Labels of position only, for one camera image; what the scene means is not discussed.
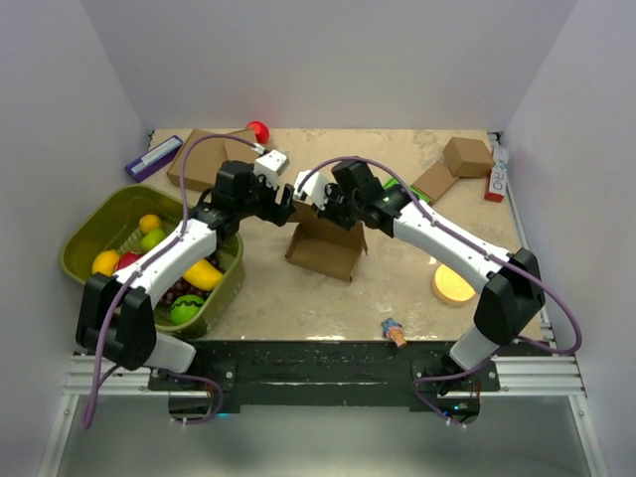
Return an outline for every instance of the red and white box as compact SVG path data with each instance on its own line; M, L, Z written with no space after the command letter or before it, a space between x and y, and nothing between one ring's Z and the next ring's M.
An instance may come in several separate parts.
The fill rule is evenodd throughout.
M484 199L492 202L501 202L506 197L506 182L508 178L508 151L500 145L493 148L495 166L488 174L488 184Z

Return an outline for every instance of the open cardboard box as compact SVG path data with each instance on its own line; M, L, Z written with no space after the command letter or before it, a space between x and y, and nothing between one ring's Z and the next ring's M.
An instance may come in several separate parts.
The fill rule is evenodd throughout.
M326 219L319 219L311 206L294 203L296 212L289 221L297 223L285 258L308 270L353 281L362 252L368 253L365 231L356 223L350 231Z
M185 151L190 148L193 142L207 134L210 134L210 132L195 129L190 136L188 136L183 146L181 146L177 157L167 172L168 178L173 185L179 186L181 163ZM232 132L231 135L256 142L253 129ZM255 151L238 141L222 138L202 141L192 149L190 157L188 157L185 173L186 189L203 192L214 186L217 180L217 172L222 164L228 160L251 163L257 158L258 154Z

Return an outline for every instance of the wooden tabletop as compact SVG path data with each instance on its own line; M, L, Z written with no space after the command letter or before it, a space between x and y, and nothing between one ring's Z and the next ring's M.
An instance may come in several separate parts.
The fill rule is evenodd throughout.
M150 146L173 134L185 140L190 131L158 129ZM434 161L443 159L441 151L452 136L483 139L488 144L486 132L477 130L273 129L270 145L291 161L282 176L284 183L293 184L299 171L343 155L379 160L411 183ZM382 182L388 179L384 172L375 172ZM485 181L458 181L434 209L475 236L515 251L520 242L509 206L484 200ZM180 197L165 168L144 184ZM191 205L198 197L199 193L188 192ZM345 283L287 263L284 254L294 227L277 228L256 218L240 224L245 282L210 338L381 340L380 323L393 317L407 339L457 340L472 324L477 297L461 308L439 301L431 287L439 262L427 253L366 230L369 255L361 257L353 283ZM542 338L539 318L525 334Z

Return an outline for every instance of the red ball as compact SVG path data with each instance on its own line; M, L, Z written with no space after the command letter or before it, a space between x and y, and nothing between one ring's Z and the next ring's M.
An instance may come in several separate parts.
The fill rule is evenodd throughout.
M258 144L267 144L269 140L269 129L260 121L252 121L245 129L253 129Z

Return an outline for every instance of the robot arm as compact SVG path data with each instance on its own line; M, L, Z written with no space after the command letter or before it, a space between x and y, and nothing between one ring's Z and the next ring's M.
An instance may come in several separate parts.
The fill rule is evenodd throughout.
M287 222L294 210L291 186L284 187L280 204L275 201L278 178L288 164L278 151L267 152L253 165L226 162L214 188L202 194L185 224L180 223L160 245L113 276L91 276L81 299L78 344L97 348L107 310L115 294L127 285L119 312L106 331L103 355L127 370L147 366L185 372L195 348L157 333L153 309L179 276L239 230L240 220L257 216L278 226Z
M341 227L348 229L362 221L371 229L380 229L389 237L430 253L457 271L480 294L474 325L432 374L453 374L476 367L499 347L512 343L544 306L545 296L536 285L491 258L514 263L540 277L537 259L528 250L522 248L512 254L487 243L420 201L431 219L423 217L401 185L385 190L365 162L342 162L332 173L336 183L314 174L304 184L308 171L301 173L295 184L295 199L309 197L318 217ZM466 244L467 240L478 243L485 254L477 253Z

